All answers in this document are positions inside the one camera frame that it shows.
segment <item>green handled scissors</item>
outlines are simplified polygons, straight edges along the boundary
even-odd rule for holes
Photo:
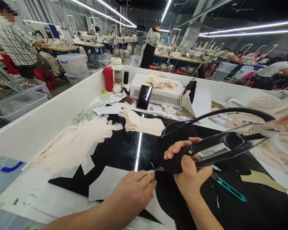
[[[240,201],[246,202],[246,198],[244,195],[242,195],[240,192],[238,192],[233,187],[231,187],[228,183],[222,180],[215,172],[210,177],[212,177],[216,182],[218,182],[221,186],[227,189],[231,194],[237,197]]]

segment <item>hair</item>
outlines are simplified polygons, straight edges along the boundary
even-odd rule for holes
[[[12,10],[6,2],[0,0],[0,11],[3,10],[6,10],[8,13],[13,14],[13,16],[17,16],[17,13],[14,10]]]
[[[161,27],[162,22],[160,19],[157,19],[157,21],[155,22],[155,27]]]
[[[98,33],[100,31],[99,27],[95,27],[96,33]]]
[[[238,51],[237,53],[236,53],[236,55],[239,55],[239,54],[243,54],[244,53],[244,51]]]

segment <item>led light strip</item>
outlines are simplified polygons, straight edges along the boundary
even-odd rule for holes
[[[136,27],[135,24],[133,24],[131,21],[129,21],[124,15],[120,14],[119,12],[117,12],[114,8],[112,8],[110,5],[108,5],[107,3],[105,3],[102,0],[97,0],[98,2],[100,2],[101,4],[103,4],[105,7],[107,7],[108,9],[110,9],[111,11],[113,11],[115,14],[117,14],[118,16],[120,16],[121,18],[123,18],[124,20],[126,20],[127,22],[129,22],[131,25],[133,25],[134,27]]]
[[[169,7],[170,7],[171,2],[172,2],[172,0],[168,0],[168,2],[167,2],[167,4],[166,4],[166,7],[165,7],[165,10],[164,10],[164,13],[163,13],[163,16],[162,16],[162,19],[161,19],[161,22],[163,21],[164,17],[166,16],[166,12],[167,12],[167,10],[168,10]]]
[[[229,29],[229,30],[219,30],[219,31],[213,31],[213,32],[208,32],[208,33],[201,33],[200,35],[219,34],[219,33],[233,32],[233,31],[252,30],[252,29],[283,26],[283,25],[288,25],[288,21],[286,21],[286,22],[277,22],[277,23],[272,23],[272,24],[258,25],[258,26],[251,26],[251,27],[242,27],[242,28]]]
[[[108,19],[110,19],[110,20],[112,20],[112,21],[115,21],[115,22],[117,22],[117,23],[119,23],[119,24],[121,24],[121,25],[123,25],[123,26],[126,26],[124,23],[122,23],[122,22],[120,22],[120,21],[118,21],[118,20],[116,20],[116,19],[114,19],[114,18],[111,18],[110,16],[108,16],[108,15],[106,15],[106,14],[104,14],[104,13],[102,13],[102,12],[100,12],[100,11],[98,11],[98,10],[96,10],[96,9],[94,9],[94,8],[92,8],[92,7],[90,7],[90,6],[86,5],[86,4],[78,1],[78,0],[71,0],[71,1],[79,4],[79,5],[87,8],[87,9],[89,9],[89,10],[91,10],[91,11],[97,13],[97,14],[100,14],[100,15],[102,15],[102,16],[104,16],[104,17],[106,17],[106,18],[108,18]]]
[[[254,32],[254,33],[241,33],[241,34],[221,34],[221,35],[199,35],[199,37],[234,37],[234,36],[247,36],[247,35],[263,35],[263,34],[283,34],[288,33],[288,30],[278,30],[278,31],[263,31],[263,32]]]

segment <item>smartphone screen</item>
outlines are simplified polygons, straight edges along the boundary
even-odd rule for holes
[[[147,110],[152,90],[152,86],[141,86],[140,95],[137,103],[138,109]]]

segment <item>red thermos bottle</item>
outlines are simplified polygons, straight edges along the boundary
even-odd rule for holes
[[[113,69],[110,66],[106,66],[103,68],[102,73],[105,77],[106,90],[108,92],[112,92],[112,90],[113,90]]]

